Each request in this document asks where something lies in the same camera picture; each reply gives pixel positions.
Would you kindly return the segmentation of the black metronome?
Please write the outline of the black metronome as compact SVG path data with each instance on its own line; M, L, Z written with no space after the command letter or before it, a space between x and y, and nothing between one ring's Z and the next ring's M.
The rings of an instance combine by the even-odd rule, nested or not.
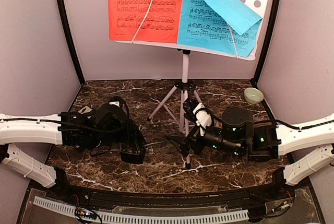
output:
M120 133L120 157L123 162L143 164L146 140L133 120Z

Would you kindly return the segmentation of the floral square ceramic tile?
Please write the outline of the floral square ceramic tile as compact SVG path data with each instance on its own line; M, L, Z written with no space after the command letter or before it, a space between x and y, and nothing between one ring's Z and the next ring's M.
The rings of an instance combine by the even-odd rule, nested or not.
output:
M84 115L84 116L91 116L94 113L94 109L91 108L90 106L86 105L86 106L82 107L81 109L79 109L77 112L79 114Z

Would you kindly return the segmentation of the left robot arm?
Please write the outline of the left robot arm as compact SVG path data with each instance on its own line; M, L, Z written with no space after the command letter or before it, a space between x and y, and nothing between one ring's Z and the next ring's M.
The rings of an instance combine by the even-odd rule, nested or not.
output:
M88 150L93 157L102 155L94 153L94 149L118 143L121 160L132 164L142 164L146 152L145 139L119 96L96 110L86 106L78 112L36 117L1 114L1 165L52 188L62 201L74 196L65 171L35 160L17 148L17 143L73 146Z

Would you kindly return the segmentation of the black frame post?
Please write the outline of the black frame post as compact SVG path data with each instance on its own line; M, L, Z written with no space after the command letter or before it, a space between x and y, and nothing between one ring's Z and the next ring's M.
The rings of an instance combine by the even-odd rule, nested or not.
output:
M85 81L84 74L82 72L80 62L79 62L79 58L78 58L78 55L77 55L77 52L76 52L76 49L75 49L73 36L72 36L72 33L71 33L71 29L70 29L70 25L69 25L69 21L68 21L68 17L67 17L65 1L64 0L56 0L56 2L57 2L58 12L59 12L59 16L60 16L60 19L61 19L63 33L64 33L65 40L66 40L66 43L67 43L67 47L68 47L68 50L69 50L70 58L71 58L73 66L74 66L75 73L76 73L76 76L78 78L79 84L81 86L83 86L86 83L86 81Z
M269 46L271 43L272 34L275 28L277 13L279 9L279 3L280 3L280 0L272 1L271 10L269 14L268 26L267 26L267 30L266 30L266 34L264 38L264 44L261 49L261 53L259 56L259 60L258 60L258 64L255 70L255 73L254 73L254 77L251 79L252 86L255 88L258 87L259 79L263 71L265 60L266 60L266 57L269 51Z

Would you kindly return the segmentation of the black left frame post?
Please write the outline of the black left frame post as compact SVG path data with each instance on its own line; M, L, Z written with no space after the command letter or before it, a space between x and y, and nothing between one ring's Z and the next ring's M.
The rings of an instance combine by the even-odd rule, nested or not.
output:
M65 1L64 0L56 0L56 2L57 2L58 12L59 12L59 16L60 16L60 19L61 19L63 33L64 33L65 40L66 40L66 43L67 43L67 47L68 47L68 50L69 50L70 58L71 58L73 66L74 66L75 73L76 73L76 76L78 78L79 84L81 86L83 86L86 83L86 81L85 81L84 74L82 72L80 62L79 62L79 58L78 58L78 55L77 55L77 52L76 52L76 49L75 49L73 36L72 36L72 33L71 33L71 29L70 29L70 25L69 25L69 21L68 21L68 17L67 17Z

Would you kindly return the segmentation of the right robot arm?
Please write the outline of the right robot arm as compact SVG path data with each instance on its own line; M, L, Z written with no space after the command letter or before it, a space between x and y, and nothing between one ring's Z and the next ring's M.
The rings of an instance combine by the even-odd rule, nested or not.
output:
M271 200L277 200L304 178L333 162L333 115L299 125L281 120L254 121L253 113L238 107L228 107L221 118L195 99L183 103L186 119L195 126L185 136L167 136L186 158L191 151L200 154L205 147L234 156L246 156L249 161L267 162L294 151L314 147L309 154L278 171L266 189Z

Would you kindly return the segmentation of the pale green ceramic bowl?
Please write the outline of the pale green ceramic bowl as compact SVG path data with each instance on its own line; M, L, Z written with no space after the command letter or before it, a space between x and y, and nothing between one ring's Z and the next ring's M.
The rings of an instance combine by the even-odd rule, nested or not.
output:
M256 88L246 88L244 90L244 97L248 104L257 105L264 99L263 93Z

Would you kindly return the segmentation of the black right frame post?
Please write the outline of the black right frame post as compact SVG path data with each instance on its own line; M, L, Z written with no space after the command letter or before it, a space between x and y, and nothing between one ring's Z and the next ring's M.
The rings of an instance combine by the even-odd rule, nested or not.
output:
M263 71L265 60L266 60L266 57L269 51L269 46L271 43L272 34L275 28L277 13L279 9L279 3L280 3L280 0L272 1L271 10L269 14L268 26L267 26L267 30L266 30L266 34L264 38L264 44L261 49L261 53L259 56L259 60L258 60L258 64L255 70L255 73L254 73L254 77L251 79L252 86L255 88L258 87L259 79Z

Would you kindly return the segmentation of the blue sheet music page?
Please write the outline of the blue sheet music page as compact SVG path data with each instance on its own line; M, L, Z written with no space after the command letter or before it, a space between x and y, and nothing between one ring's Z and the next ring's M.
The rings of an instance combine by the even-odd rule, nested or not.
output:
M177 44L251 59L268 0L182 0Z

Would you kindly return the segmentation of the white folding tripod stand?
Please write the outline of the white folding tripod stand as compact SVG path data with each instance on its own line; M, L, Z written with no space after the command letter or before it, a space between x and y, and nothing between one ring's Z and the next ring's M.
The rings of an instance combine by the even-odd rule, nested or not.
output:
M147 121L152 122L154 116L159 112L159 110L164 107L169 115L176 121L178 124L178 131L185 136L189 134L189 120L185 117L185 110L183 108L184 102L189 98L189 94L193 94L197 102L201 103L201 99L196 91L196 85L194 82L188 79L189 73L189 58L191 50L178 49L182 53L182 78L180 81L174 83L173 88L168 92L168 94L162 99L158 106L153 110L153 112L148 116ZM180 100L180 117L177 119L175 115L170 111L166 106L166 102L171 98L171 96L179 90L181 92ZM190 154L188 156L182 156L185 159L185 168L189 170L191 168Z

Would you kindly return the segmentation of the red sheet music page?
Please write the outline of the red sheet music page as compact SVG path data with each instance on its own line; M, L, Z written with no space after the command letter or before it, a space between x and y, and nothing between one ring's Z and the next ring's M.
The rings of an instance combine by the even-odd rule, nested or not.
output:
M177 43L182 0L108 0L109 40Z

